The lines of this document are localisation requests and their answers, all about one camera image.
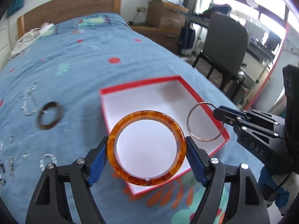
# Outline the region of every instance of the dark brown bracelet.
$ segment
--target dark brown bracelet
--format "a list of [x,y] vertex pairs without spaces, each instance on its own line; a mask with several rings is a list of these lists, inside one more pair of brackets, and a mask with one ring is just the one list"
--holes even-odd
[[[51,107],[57,107],[57,109],[58,109],[57,115],[56,115],[55,119],[50,124],[43,125],[41,123],[41,117],[44,114],[44,111],[46,111],[48,108],[51,108]],[[37,125],[42,130],[49,130],[49,129],[53,128],[62,119],[62,116],[63,116],[62,105],[58,102],[49,102],[40,109],[38,116],[37,116]]]

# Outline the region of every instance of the brown bangle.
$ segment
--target brown bangle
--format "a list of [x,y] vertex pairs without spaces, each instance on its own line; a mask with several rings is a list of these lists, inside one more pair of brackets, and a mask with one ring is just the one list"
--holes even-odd
[[[164,173],[154,178],[139,178],[126,172],[116,157],[116,142],[121,132],[131,123],[138,120],[151,119],[164,124],[174,135],[177,154],[172,165]],[[181,167],[186,156],[187,144],[180,126],[166,114],[157,111],[138,111],[122,118],[112,129],[107,142],[107,155],[114,171],[124,180],[135,185],[151,186],[161,184],[170,179]]]
[[[41,117],[44,114],[44,111],[50,107],[57,107],[57,109],[58,109],[57,115],[56,115],[55,119],[50,124],[43,125],[41,123]],[[38,116],[37,116],[37,125],[42,130],[49,130],[49,129],[53,128],[61,120],[62,116],[63,116],[62,105],[58,102],[49,102],[40,109]]]

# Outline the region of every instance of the blue bedsheet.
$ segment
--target blue bedsheet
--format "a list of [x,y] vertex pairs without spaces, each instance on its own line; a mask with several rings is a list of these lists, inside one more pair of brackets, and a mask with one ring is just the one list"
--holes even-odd
[[[0,160],[7,170],[9,156],[15,160],[15,181],[7,174],[0,195],[19,223],[25,222],[31,196],[41,176],[41,157],[52,153],[59,166],[70,164],[96,148],[107,135],[100,88],[180,75],[205,101],[235,107],[197,70],[132,31],[119,15],[103,16],[106,22],[99,25],[87,23],[86,27],[78,27],[78,18],[56,25],[48,36],[38,39],[0,72],[0,140],[3,141]],[[25,116],[21,108],[26,89],[35,82],[38,87],[33,94],[39,108],[50,101],[64,107],[62,121],[50,130],[40,130],[37,114]],[[29,112],[32,105],[29,98]],[[258,178],[262,163],[236,142],[232,127],[226,129],[231,140],[216,156],[226,164],[248,163]],[[14,136],[13,143],[9,142],[10,135]],[[22,158],[25,151],[30,154],[26,161]],[[66,188],[73,221],[80,223],[70,185]],[[107,163],[91,191],[107,224],[187,224],[204,188],[190,172],[148,194],[133,197]],[[224,189],[215,223],[223,216],[227,196]]]

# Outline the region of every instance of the wall outlet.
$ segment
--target wall outlet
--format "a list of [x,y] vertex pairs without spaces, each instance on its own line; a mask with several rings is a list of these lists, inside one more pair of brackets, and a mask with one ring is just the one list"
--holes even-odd
[[136,7],[136,12],[146,13],[146,11],[147,11],[146,7]]

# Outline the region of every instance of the white cloth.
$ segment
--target white cloth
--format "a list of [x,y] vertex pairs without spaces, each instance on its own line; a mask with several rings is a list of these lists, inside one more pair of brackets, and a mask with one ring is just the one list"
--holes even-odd
[[28,46],[30,46],[35,40],[37,40],[41,35],[51,29],[54,24],[44,23],[41,28],[32,29],[25,33],[16,43],[14,49],[11,51],[10,59],[17,56]]

